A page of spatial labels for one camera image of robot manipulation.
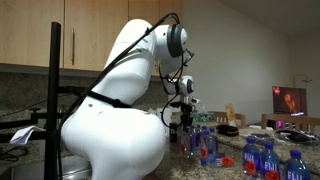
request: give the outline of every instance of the cabinet handle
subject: cabinet handle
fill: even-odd
[[[72,28],[70,39],[70,60],[72,65],[74,65],[74,28]]]

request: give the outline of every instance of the stone backsplash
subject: stone backsplash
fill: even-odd
[[[59,86],[88,87],[94,77],[60,76]],[[0,122],[30,119],[29,108],[41,108],[46,112],[48,91],[48,75],[0,72]],[[58,107],[68,107],[77,98],[75,95],[59,95]],[[134,108],[147,111],[149,108],[163,107],[167,103],[167,95],[160,81],[150,81],[147,92],[133,105]],[[0,130],[0,134],[14,133],[20,128]],[[27,144],[30,153],[38,153],[38,143]],[[12,147],[8,143],[0,143],[3,150]]]

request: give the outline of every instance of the black strap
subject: black strap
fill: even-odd
[[[89,91],[88,96],[103,101],[105,103],[111,104],[115,108],[131,108],[130,105],[122,103],[119,99],[111,99],[93,91]]]

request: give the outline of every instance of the ceiling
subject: ceiling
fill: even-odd
[[[320,0],[218,0],[286,36],[320,30]]]

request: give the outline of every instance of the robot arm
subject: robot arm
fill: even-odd
[[[162,122],[156,115],[128,107],[148,89],[155,60],[161,62],[165,77],[179,70],[186,40],[179,24],[151,26],[144,20],[129,21],[103,72],[77,101],[81,103],[77,110],[70,115],[72,108],[68,109],[60,125],[61,138],[71,153],[90,161],[93,180],[141,179],[161,162],[166,149]],[[187,98],[193,91],[190,76],[166,79],[169,94],[174,84],[175,92],[191,99]]]

